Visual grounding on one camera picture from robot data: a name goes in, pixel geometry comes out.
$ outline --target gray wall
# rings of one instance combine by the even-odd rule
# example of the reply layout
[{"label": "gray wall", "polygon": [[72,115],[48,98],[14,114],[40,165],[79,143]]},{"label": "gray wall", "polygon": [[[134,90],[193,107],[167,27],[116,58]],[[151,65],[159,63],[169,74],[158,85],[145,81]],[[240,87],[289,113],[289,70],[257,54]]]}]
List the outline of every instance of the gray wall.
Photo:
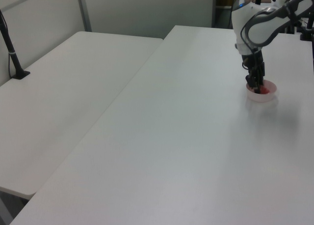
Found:
[{"label": "gray wall", "polygon": [[93,32],[165,38],[174,25],[211,27],[215,0],[83,0]]},{"label": "gray wall", "polygon": [[[2,12],[22,68],[84,31],[78,0],[26,0]],[[8,51],[0,36],[0,85],[9,80],[7,62]]]}]

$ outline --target black stand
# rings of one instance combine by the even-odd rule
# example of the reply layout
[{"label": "black stand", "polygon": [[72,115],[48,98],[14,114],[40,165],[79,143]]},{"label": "black stand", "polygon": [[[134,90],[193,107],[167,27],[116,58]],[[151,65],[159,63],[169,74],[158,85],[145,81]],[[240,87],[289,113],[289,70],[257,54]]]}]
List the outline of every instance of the black stand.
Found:
[{"label": "black stand", "polygon": [[15,67],[15,70],[16,70],[16,73],[15,73],[15,75],[12,78],[20,80],[20,79],[26,77],[27,75],[29,75],[30,72],[24,71],[21,68],[19,59],[18,59],[18,57],[17,57],[17,55],[15,53],[13,44],[12,44],[10,36],[9,36],[8,28],[6,26],[6,23],[5,23],[5,20],[4,20],[4,17],[2,15],[1,10],[0,10],[0,31],[2,33],[4,42],[6,44],[6,47],[8,48],[9,54],[11,56],[12,62],[14,64],[14,67]]},{"label": "black stand", "polygon": [[306,27],[302,27],[302,34],[300,35],[301,41],[312,41],[313,22],[314,22],[314,13],[310,12],[308,25]]}]

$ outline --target white bowl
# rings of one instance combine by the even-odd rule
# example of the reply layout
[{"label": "white bowl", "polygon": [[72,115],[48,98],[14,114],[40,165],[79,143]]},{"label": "white bowl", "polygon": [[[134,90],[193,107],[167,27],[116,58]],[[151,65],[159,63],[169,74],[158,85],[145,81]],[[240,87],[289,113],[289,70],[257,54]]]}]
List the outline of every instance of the white bowl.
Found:
[{"label": "white bowl", "polygon": [[250,98],[251,100],[257,101],[257,102],[268,102],[268,101],[271,101],[274,98],[274,96],[275,96],[275,92],[277,91],[277,87],[271,81],[264,80],[263,82],[264,82],[264,86],[269,90],[268,94],[257,94],[247,84],[246,85],[247,97]]}]

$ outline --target white table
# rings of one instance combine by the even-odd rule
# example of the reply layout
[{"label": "white table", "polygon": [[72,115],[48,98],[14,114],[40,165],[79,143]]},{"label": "white table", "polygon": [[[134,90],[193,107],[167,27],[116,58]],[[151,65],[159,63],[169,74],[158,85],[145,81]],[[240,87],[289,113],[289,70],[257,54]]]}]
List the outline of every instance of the white table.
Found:
[{"label": "white table", "polygon": [[162,42],[79,32],[0,87],[0,190],[31,198]]},{"label": "white table", "polygon": [[258,104],[235,40],[175,27],[12,225],[312,225],[311,43],[263,48]]}]

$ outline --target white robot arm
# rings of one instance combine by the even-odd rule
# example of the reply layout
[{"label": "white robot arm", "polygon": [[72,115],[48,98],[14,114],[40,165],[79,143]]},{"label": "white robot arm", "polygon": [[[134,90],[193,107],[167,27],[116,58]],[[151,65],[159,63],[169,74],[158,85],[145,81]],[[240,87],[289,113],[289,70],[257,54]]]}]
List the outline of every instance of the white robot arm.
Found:
[{"label": "white robot arm", "polygon": [[246,80],[255,93],[260,93],[265,75],[262,47],[267,46],[289,24],[314,11],[314,0],[290,0],[281,8],[244,3],[232,12],[236,47],[248,69]]}]

